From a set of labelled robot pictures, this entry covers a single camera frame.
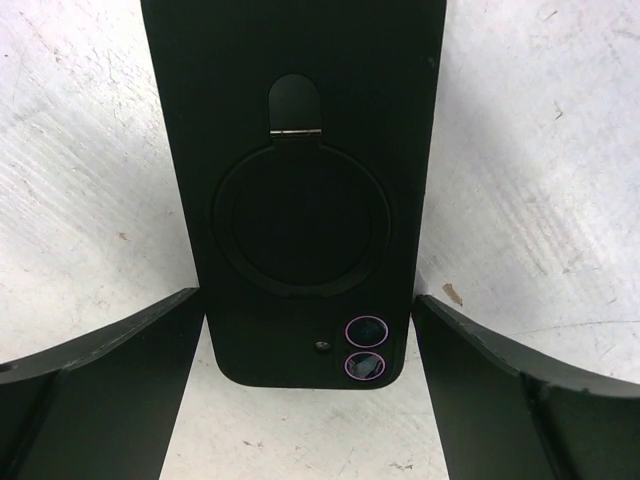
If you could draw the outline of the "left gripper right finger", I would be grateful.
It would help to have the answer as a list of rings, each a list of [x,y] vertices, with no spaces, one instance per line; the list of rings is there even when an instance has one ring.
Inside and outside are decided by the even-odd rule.
[[[452,479],[636,479],[639,387],[549,357],[432,296],[413,322]]]

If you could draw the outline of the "black phone case with phone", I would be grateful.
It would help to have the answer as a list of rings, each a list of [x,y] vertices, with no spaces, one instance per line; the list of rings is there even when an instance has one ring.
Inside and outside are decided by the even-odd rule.
[[[385,387],[414,298],[446,5],[145,1],[216,362]]]

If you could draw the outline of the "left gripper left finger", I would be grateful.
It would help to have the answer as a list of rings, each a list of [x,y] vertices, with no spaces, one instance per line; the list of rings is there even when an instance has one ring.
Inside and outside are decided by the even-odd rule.
[[[203,320],[185,288],[2,364],[2,478],[159,478]]]

